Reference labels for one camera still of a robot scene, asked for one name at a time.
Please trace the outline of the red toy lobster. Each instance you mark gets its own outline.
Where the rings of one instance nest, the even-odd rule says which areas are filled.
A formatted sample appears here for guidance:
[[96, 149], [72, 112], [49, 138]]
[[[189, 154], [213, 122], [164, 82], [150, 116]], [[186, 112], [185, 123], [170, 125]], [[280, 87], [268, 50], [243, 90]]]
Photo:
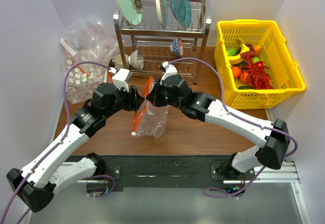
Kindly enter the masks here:
[[248, 84], [254, 89], [274, 89], [270, 83], [271, 77], [266, 71], [269, 67], [263, 61], [253, 62], [254, 55], [255, 52], [252, 50], [241, 54], [246, 62], [245, 68], [249, 72]]

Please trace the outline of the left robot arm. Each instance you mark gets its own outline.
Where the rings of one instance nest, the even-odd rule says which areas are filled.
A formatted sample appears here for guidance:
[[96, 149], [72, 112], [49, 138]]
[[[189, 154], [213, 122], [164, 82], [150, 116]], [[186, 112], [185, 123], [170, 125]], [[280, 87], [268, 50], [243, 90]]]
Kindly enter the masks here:
[[87, 154], [66, 171], [58, 168], [83, 143], [103, 128], [106, 120], [120, 110], [137, 111], [144, 102], [137, 88], [118, 88], [102, 83], [92, 98], [68, 120], [65, 130], [33, 161], [12, 168], [6, 178], [14, 192], [32, 212], [44, 209], [62, 189], [83, 178], [101, 179], [105, 162], [95, 153]]

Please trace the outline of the clear zip bag orange zipper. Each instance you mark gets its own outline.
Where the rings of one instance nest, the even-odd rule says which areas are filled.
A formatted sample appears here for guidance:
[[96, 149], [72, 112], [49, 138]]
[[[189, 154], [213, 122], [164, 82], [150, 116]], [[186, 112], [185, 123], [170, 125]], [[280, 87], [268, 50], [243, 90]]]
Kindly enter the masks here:
[[134, 115], [132, 130], [132, 136], [134, 138], [152, 136], [158, 139], [165, 132], [170, 107], [154, 107], [146, 99], [149, 93], [153, 91], [154, 84], [155, 79], [150, 76], [142, 93], [142, 97], [145, 101]]

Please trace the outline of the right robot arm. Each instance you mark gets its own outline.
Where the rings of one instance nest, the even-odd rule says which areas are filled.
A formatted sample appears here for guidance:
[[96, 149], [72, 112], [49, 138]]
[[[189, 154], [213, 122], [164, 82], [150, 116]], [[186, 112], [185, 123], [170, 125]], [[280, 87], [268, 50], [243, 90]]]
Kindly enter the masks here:
[[146, 99], [155, 107], [173, 106], [188, 118], [222, 126], [255, 144], [233, 153], [227, 163], [216, 169], [218, 174], [237, 180], [258, 166], [281, 169], [289, 146], [288, 128], [283, 120], [261, 120], [224, 106], [209, 94], [192, 91], [178, 75], [156, 81]]

